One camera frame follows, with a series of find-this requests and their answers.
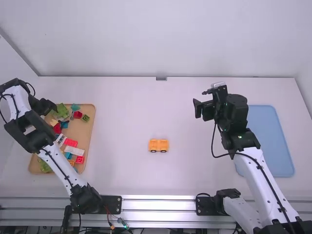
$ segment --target wire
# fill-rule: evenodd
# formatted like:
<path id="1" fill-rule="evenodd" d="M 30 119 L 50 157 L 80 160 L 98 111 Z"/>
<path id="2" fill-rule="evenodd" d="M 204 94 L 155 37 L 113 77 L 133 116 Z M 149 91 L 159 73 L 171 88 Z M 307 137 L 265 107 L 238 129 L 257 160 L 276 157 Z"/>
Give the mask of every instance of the wire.
<path id="1" fill-rule="evenodd" d="M 48 152 L 46 149 L 42 149 L 43 151 L 45 151 L 45 154 L 48 155 L 50 157 L 50 159 L 54 162 L 54 164 L 57 166 L 57 168 L 59 169 L 59 171 L 63 174 L 64 179 L 66 179 L 69 183 L 69 185 L 71 186 L 71 188 L 73 188 L 72 183 L 70 182 L 68 176 L 64 173 L 64 171 L 61 169 L 61 167 L 59 167 L 59 165 L 57 164 L 57 162 L 55 162 L 54 158 L 52 157 L 52 155 L 50 155 L 50 152 Z"/>
<path id="2" fill-rule="evenodd" d="M 233 232 L 232 234 L 234 234 L 234 233 L 236 233 L 236 232 L 237 232 L 237 227 L 235 227 L 234 232 Z"/>
<path id="3" fill-rule="evenodd" d="M 34 90 L 33 96 L 35 96 L 35 95 L 36 95 L 36 91 L 35 91 L 34 87 L 33 87 L 30 83 L 28 83 L 28 82 L 25 82 L 25 84 L 26 84 L 26 85 L 28 84 L 30 87 L 32 87 L 32 89 Z"/>
<path id="4" fill-rule="evenodd" d="M 242 156 L 245 156 L 249 159 L 251 159 L 255 164 L 257 164 L 257 168 L 260 169 L 260 171 L 262 172 L 263 176 L 265 177 L 265 180 L 267 181 L 269 187 L 271 188 L 272 190 L 272 193 L 274 194 L 276 200 L 277 200 L 277 204 L 279 205 L 280 209 L 281 209 L 281 212 L 284 214 L 286 220 L 287 220 L 287 223 L 289 224 L 289 227 L 291 228 L 291 231 L 293 234 L 295 234 L 296 232 L 294 231 L 293 229 L 293 225 L 291 224 L 291 221 L 288 217 L 288 215 L 286 214 L 286 211 L 285 211 L 285 208 L 283 207 L 278 195 L 276 194 L 276 191 L 274 190 L 269 178 L 267 177 L 267 175 L 265 174 L 262 166 L 260 165 L 260 163 L 258 163 L 257 160 L 255 160 L 253 157 L 249 156 L 249 155 L 246 155 L 246 154 L 243 154 L 243 153 L 240 153 L 240 152 L 235 152 L 235 153 L 227 153 L 227 154 L 223 154 L 223 155 L 219 155 L 219 156 L 215 156 L 214 155 L 214 151 L 213 151 L 213 144 L 214 144 L 214 138 L 215 138 L 215 127 L 216 127 L 216 123 L 214 123 L 214 132 L 213 132 L 213 137 L 212 137 L 212 141 L 211 141 L 211 154 L 213 155 L 214 158 L 219 158 L 219 157 L 224 157 L 224 156 L 227 156 L 227 155 L 242 155 Z"/>
<path id="5" fill-rule="evenodd" d="M 81 227 L 81 214 L 78 213 L 78 215 L 79 215 L 79 230 L 80 230 L 80 227 Z"/>
<path id="6" fill-rule="evenodd" d="M 0 94 L 0 101 L 1 101 L 2 98 L 4 98 L 4 99 L 6 100 L 5 96 L 10 96 L 10 97 L 13 99 L 14 106 L 15 106 L 15 109 L 16 109 L 16 124 L 18 125 L 19 110 L 18 110 L 18 106 L 16 105 L 14 95 L 13 95 L 13 94 L 4 94 L 4 95 L 3 95 L 3 94 Z M 1 112 L 1 110 L 0 110 L 0 115 L 1 115 L 1 117 L 2 117 L 2 119 L 3 119 L 3 121 L 4 121 L 5 123 L 7 123 L 7 121 L 6 121 L 5 118 L 3 117 L 3 114 L 2 114 L 2 112 Z"/>
<path id="7" fill-rule="evenodd" d="M 78 233 L 81 233 L 81 232 L 84 232 L 84 231 L 87 232 L 87 230 L 88 230 L 88 229 L 86 228 L 85 230 L 81 230 L 81 231 L 79 231 Z"/>

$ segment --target wooden tray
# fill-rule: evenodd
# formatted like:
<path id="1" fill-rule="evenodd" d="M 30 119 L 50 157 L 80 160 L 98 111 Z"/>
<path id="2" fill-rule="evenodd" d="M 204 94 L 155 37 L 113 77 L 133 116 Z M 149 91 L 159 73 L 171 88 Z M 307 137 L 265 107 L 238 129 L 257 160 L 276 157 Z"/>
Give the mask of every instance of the wooden tray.
<path id="1" fill-rule="evenodd" d="M 71 113 L 71 104 L 65 104 L 66 108 L 68 111 Z M 89 150 L 89 144 L 90 144 L 90 139 L 91 139 L 91 132 L 92 132 L 92 127 L 94 123 L 94 118 L 96 114 L 96 108 L 92 104 L 80 104 L 80 110 L 83 114 L 86 114 L 90 117 L 90 120 L 86 123 L 82 121 L 81 119 L 74 119 L 70 120 L 68 124 L 67 129 L 63 129 L 62 133 L 72 139 L 78 141 L 77 148 L 83 149 L 84 150 L 84 163 L 83 164 L 78 164 L 75 163 L 74 168 L 77 169 L 78 174 L 81 174 L 84 171 L 84 168 L 86 166 L 87 162 L 87 157 L 88 157 L 88 150 Z M 51 114 L 47 114 L 47 116 L 44 118 L 44 120 L 49 123 L 50 120 L 52 119 Z M 64 151 L 66 145 L 62 145 L 60 148 L 62 151 Z M 29 163 L 28 170 L 31 174 L 35 175 L 53 175 L 54 172 L 50 173 L 43 173 L 40 169 L 40 163 L 38 162 L 38 156 L 37 154 L 33 154 Z"/>

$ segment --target orange toy car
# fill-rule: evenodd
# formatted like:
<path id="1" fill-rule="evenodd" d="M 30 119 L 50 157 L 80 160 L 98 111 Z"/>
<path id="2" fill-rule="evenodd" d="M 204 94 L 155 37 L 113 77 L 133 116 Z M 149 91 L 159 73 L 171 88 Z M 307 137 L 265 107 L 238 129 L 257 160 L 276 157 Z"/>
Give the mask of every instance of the orange toy car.
<path id="1" fill-rule="evenodd" d="M 169 142 L 166 139 L 151 139 L 148 145 L 148 150 L 152 153 L 161 151 L 162 153 L 167 152 L 169 149 Z"/>

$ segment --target blue mat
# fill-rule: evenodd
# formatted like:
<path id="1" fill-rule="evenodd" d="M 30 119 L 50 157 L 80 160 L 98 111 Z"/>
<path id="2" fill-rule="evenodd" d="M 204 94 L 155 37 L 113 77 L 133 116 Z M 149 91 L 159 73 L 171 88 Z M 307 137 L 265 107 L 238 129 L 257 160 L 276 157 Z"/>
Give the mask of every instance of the blue mat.
<path id="1" fill-rule="evenodd" d="M 274 177 L 291 177 L 294 166 L 274 107 L 249 105 L 248 125 L 260 142 L 265 161 Z"/>

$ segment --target white wall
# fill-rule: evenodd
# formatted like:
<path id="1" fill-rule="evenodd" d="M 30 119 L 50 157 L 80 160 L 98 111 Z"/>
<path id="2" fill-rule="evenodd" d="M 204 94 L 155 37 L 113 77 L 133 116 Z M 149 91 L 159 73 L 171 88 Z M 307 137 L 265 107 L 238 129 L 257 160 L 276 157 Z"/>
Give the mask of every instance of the white wall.
<path id="1" fill-rule="evenodd" d="M 297 77 L 312 112 L 310 0 L 10 0 L 0 27 L 43 76 Z"/>
<path id="2" fill-rule="evenodd" d="M 0 35 L 0 84 L 16 77 L 31 81 L 37 78 L 37 75 Z M 8 119 L 9 108 L 5 100 L 1 101 L 0 108 L 3 115 Z M 4 162 L 13 144 L 13 139 L 5 131 L 3 125 L 4 122 L 2 118 L 0 118 L 0 173 L 2 172 L 5 165 Z"/>

